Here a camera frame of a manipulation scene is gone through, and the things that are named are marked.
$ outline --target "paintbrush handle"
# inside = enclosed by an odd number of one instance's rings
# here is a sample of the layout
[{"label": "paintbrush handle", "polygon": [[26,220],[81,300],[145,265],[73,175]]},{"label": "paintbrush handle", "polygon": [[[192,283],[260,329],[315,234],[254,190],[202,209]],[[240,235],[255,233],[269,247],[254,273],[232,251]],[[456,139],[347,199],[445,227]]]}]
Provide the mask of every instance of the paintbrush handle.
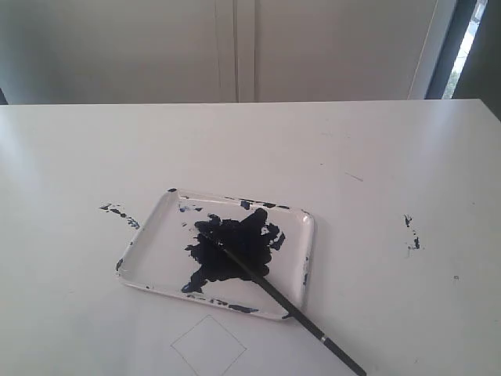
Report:
[{"label": "paintbrush handle", "polygon": [[336,345],[330,338],[328,338],[325,333],[323,333],[319,327],[317,327],[309,318],[307,318],[303,312],[296,308],[294,304],[289,302],[289,300],[280,293],[276,288],[273,287],[264,277],[257,274],[252,270],[247,263],[241,259],[235,252],[229,250],[224,244],[219,241],[211,240],[215,245],[218,246],[222,251],[224,251],[228,257],[230,257],[236,264],[240,266],[252,280],[262,287],[269,295],[272,296],[292,317],[294,317],[303,327],[309,330],[315,337],[317,337],[331,352],[333,352],[344,364],[346,364],[353,372],[358,376],[366,376],[367,373],[344,352],[338,345]]}]

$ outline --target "table surface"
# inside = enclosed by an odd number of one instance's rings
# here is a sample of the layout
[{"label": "table surface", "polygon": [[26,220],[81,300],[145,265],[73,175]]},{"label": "table surface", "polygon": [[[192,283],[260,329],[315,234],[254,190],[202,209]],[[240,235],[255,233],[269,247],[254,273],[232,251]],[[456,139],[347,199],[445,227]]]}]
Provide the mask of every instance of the table surface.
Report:
[{"label": "table surface", "polygon": [[311,212],[305,312],[369,374],[499,374],[501,124],[480,101],[5,106],[0,156],[0,374],[217,376],[171,345],[204,317],[247,349],[225,376],[351,374],[294,320],[119,283],[135,230],[99,206],[143,223],[173,186]]}]

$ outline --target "white plastic palette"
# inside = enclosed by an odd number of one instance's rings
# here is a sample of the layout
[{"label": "white plastic palette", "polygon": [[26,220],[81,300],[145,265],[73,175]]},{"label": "white plastic palette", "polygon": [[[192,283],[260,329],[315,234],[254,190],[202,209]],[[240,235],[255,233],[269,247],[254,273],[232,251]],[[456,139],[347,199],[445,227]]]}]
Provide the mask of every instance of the white plastic palette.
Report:
[{"label": "white plastic palette", "polygon": [[[203,242],[197,239],[201,221],[206,222],[202,226],[217,226],[231,219],[232,224],[240,226],[249,223],[249,219],[243,220],[251,215],[252,219],[265,218],[263,226],[258,224],[261,228],[256,236],[264,246],[249,251],[265,253],[268,258],[261,266],[269,269],[265,278],[296,307],[301,307],[308,280],[313,218],[301,209],[271,203],[171,189],[160,198],[129,244],[117,264],[117,274],[124,284],[145,291],[276,320],[284,318],[287,311],[257,284],[221,276],[225,270],[220,266],[227,266],[227,260],[214,265],[214,259],[206,257],[210,252],[204,253]],[[266,252],[271,255],[269,262]]]}]

